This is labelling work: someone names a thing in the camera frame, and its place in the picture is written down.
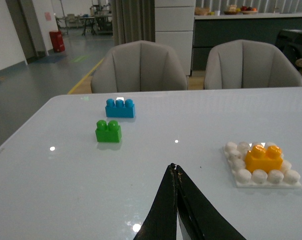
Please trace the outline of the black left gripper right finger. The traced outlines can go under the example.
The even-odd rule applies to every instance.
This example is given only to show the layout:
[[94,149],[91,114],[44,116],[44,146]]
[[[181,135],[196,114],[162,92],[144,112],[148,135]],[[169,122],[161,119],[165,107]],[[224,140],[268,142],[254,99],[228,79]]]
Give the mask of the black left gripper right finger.
[[244,237],[215,209],[179,166],[175,177],[178,215],[184,240],[243,240]]

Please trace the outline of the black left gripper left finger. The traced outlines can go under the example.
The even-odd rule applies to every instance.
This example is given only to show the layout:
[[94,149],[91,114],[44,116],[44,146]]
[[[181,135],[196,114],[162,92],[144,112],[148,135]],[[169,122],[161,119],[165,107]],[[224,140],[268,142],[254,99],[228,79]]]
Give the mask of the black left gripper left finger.
[[177,233],[177,187],[175,165],[167,166],[150,211],[136,240],[175,240]]

